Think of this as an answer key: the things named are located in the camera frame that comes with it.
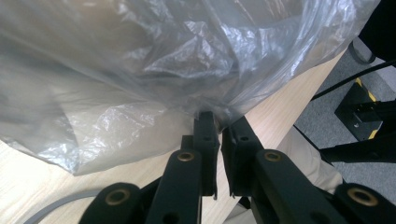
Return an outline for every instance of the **table surface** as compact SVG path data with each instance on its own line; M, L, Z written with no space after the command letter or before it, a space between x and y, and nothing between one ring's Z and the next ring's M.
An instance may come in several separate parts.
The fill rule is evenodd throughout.
M246 114L265 148L278 146L341 55L299 75ZM62 197L89 189L102 189L116 182L134 183L142 188L163 174L170 154L99 173L72 176L58 166L20 153L0 141L0 223L22 223ZM221 153L217 179L218 199L203 198L204 224L222 223L238 200L229 196ZM89 198L66 204L41 223L78 223L92 200Z

